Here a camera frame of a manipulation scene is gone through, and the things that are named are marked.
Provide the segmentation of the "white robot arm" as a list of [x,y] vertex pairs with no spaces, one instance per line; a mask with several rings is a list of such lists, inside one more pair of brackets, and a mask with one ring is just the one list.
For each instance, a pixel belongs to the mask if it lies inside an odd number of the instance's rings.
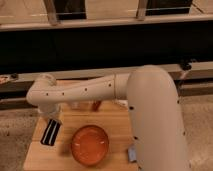
[[191,171],[181,106],[170,74],[155,65],[128,74],[114,74],[59,86],[41,74],[26,95],[27,101],[49,119],[41,143],[55,143],[60,104],[69,101],[125,100],[134,136],[139,171]]

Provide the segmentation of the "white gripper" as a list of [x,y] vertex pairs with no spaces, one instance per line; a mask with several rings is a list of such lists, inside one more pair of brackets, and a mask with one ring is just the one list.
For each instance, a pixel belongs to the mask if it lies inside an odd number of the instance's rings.
[[58,119],[60,115],[60,106],[58,104],[40,105],[38,107],[38,113],[49,119]]

